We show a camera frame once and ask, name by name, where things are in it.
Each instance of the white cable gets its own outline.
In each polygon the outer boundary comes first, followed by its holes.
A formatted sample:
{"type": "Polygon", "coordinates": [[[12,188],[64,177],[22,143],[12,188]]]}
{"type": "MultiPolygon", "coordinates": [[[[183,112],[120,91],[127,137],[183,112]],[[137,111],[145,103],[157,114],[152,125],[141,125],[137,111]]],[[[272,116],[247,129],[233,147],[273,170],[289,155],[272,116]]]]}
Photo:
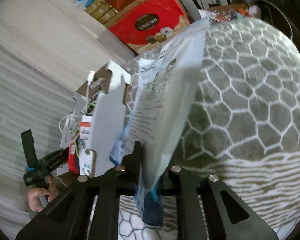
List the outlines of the white cable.
{"type": "Polygon", "coordinates": [[[252,3],[256,2],[256,1],[263,1],[263,2],[265,2],[265,3],[268,3],[268,4],[272,5],[274,8],[276,8],[276,9],[282,14],[282,16],[285,18],[285,20],[286,20],[287,23],[289,24],[290,31],[291,31],[290,40],[292,40],[292,38],[293,38],[292,27],[291,27],[291,24],[290,24],[290,22],[288,21],[287,17],[284,15],[284,13],[283,13],[276,5],[274,5],[273,3],[269,2],[268,0],[251,0],[252,3]]]}
{"type": "Polygon", "coordinates": [[[66,141],[69,132],[73,133],[73,132],[75,131],[75,129],[77,128],[78,123],[79,123],[79,121],[80,121],[79,118],[82,117],[83,115],[86,115],[86,114],[87,114],[87,112],[88,112],[88,106],[89,106],[89,105],[92,105],[93,103],[96,102],[96,101],[93,101],[93,102],[89,103],[89,88],[90,88],[90,85],[91,85],[91,83],[92,83],[92,81],[93,81],[93,79],[94,79],[94,76],[95,76],[95,72],[92,71],[92,70],[90,70],[90,73],[89,73],[89,75],[88,75],[88,77],[87,77],[86,103],[85,103],[84,108],[79,112],[79,114],[77,114],[77,115],[73,115],[73,114],[71,114],[71,115],[66,115],[66,116],[64,116],[64,117],[60,120],[60,122],[59,122],[59,130],[61,131],[61,133],[62,133],[62,135],[63,135],[63,137],[64,137],[64,142],[65,142],[66,144],[71,144],[71,143],[73,143],[73,142],[79,137],[79,132],[78,132],[78,133],[72,138],[72,140],[71,140],[70,142],[67,142],[67,141],[66,141]],[[73,120],[72,120],[72,122],[69,122],[68,127],[66,127],[64,130],[62,130],[62,129],[61,129],[61,122],[62,122],[64,119],[66,119],[66,118],[72,118],[73,120]]]}
{"type": "Polygon", "coordinates": [[[90,85],[89,84],[87,84],[87,92],[86,92],[86,107],[85,107],[85,111],[84,111],[84,113],[86,114],[87,113],[87,111],[88,111],[88,102],[89,102],[89,87],[90,87],[90,85]]]}

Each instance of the metal screw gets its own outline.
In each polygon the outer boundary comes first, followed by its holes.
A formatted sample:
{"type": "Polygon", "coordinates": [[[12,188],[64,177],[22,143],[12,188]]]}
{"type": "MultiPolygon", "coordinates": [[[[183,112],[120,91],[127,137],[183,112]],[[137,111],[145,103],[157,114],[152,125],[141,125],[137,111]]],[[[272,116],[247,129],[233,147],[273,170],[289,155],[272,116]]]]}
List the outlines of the metal screw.
{"type": "Polygon", "coordinates": [[[173,172],[179,172],[179,171],[181,171],[181,168],[179,166],[172,166],[171,167],[171,171],[173,171],[173,172]]]}
{"type": "Polygon", "coordinates": [[[114,169],[115,169],[116,171],[125,171],[125,170],[126,170],[126,167],[123,166],[123,165],[119,165],[119,166],[116,166],[114,169]]]}
{"type": "Polygon", "coordinates": [[[208,179],[212,182],[217,182],[219,180],[218,176],[214,174],[210,175],[208,179]]]}
{"type": "Polygon", "coordinates": [[[87,175],[80,175],[77,180],[79,182],[86,182],[88,180],[88,176],[87,175]]]}

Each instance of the gray blanket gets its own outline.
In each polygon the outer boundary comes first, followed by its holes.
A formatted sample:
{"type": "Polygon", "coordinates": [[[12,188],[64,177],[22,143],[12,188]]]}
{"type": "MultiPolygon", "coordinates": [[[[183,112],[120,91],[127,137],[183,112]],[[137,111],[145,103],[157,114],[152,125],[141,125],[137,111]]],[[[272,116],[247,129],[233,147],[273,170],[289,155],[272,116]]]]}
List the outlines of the gray blanket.
{"type": "MultiPolygon", "coordinates": [[[[178,165],[217,174],[284,239],[300,218],[299,52],[261,20],[220,23],[206,31],[198,75],[178,165]]],[[[150,228],[122,197],[119,239],[176,239],[173,198],[164,210],[165,226],[150,228]]]]}

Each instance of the finger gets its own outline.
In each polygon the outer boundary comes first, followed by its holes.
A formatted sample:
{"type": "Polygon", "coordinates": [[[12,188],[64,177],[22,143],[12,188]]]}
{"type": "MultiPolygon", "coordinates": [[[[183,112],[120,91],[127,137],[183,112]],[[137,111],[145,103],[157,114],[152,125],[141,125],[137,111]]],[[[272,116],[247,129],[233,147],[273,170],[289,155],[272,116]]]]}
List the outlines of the finger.
{"type": "Polygon", "coordinates": [[[29,197],[36,198],[36,197],[45,196],[45,195],[50,195],[50,191],[45,188],[40,188],[40,187],[32,188],[28,192],[28,198],[29,197]]]}
{"type": "Polygon", "coordinates": [[[32,188],[28,192],[29,207],[34,212],[40,212],[43,209],[39,195],[49,195],[50,192],[45,188],[32,188]]]}
{"type": "Polygon", "coordinates": [[[57,197],[59,194],[59,190],[57,188],[55,188],[54,191],[51,192],[50,196],[48,197],[48,202],[51,202],[52,200],[55,199],[55,197],[57,197]]]}
{"type": "Polygon", "coordinates": [[[49,175],[49,191],[52,192],[56,189],[56,181],[52,175],[49,175]]]}

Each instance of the red label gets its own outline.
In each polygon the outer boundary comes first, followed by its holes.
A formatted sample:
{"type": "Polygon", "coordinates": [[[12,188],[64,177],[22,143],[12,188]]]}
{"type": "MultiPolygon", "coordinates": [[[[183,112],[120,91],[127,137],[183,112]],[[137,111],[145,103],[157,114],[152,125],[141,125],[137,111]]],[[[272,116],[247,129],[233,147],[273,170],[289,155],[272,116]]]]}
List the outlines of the red label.
{"type": "Polygon", "coordinates": [[[75,145],[74,145],[74,143],[72,143],[69,146],[68,168],[69,168],[69,171],[78,174],[79,170],[75,167],[75,164],[74,164],[75,158],[76,158],[75,145]]]}

